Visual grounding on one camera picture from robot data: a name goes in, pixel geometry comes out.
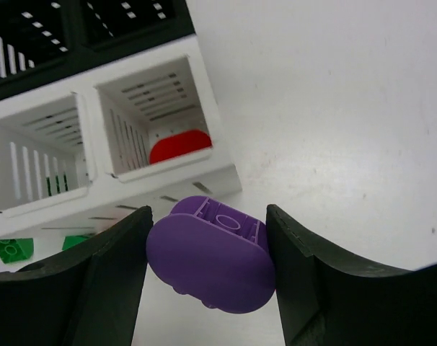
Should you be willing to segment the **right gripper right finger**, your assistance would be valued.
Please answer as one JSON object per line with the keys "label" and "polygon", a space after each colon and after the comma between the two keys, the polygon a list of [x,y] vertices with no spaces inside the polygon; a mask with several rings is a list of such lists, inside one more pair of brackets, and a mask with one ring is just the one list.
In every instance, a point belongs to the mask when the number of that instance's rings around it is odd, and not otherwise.
{"label": "right gripper right finger", "polygon": [[404,270],[366,259],[277,205],[266,226],[287,345],[437,345],[437,264]]}

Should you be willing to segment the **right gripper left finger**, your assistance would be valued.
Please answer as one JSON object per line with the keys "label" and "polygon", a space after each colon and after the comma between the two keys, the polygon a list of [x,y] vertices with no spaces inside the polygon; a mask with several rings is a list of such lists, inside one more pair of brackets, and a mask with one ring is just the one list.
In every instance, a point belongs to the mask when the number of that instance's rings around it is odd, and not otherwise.
{"label": "right gripper left finger", "polygon": [[131,345],[152,226],[144,206],[66,251],[0,272],[0,345]]}

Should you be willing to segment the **purple oval lego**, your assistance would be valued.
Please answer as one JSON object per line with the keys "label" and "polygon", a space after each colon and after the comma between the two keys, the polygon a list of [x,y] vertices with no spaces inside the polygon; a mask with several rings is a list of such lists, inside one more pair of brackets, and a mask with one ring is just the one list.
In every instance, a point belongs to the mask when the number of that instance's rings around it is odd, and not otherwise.
{"label": "purple oval lego", "polygon": [[275,291],[275,266],[263,221],[206,196],[177,202],[146,241],[157,277],[209,309],[246,314]]}

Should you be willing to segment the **red oval lego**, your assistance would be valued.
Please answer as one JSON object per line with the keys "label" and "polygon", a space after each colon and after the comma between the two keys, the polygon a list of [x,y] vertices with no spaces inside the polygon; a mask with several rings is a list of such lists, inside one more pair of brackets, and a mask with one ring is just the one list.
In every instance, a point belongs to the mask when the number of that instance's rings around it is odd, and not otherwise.
{"label": "red oval lego", "polygon": [[187,130],[158,141],[149,154],[149,163],[157,164],[178,156],[212,147],[210,136],[201,130]]}

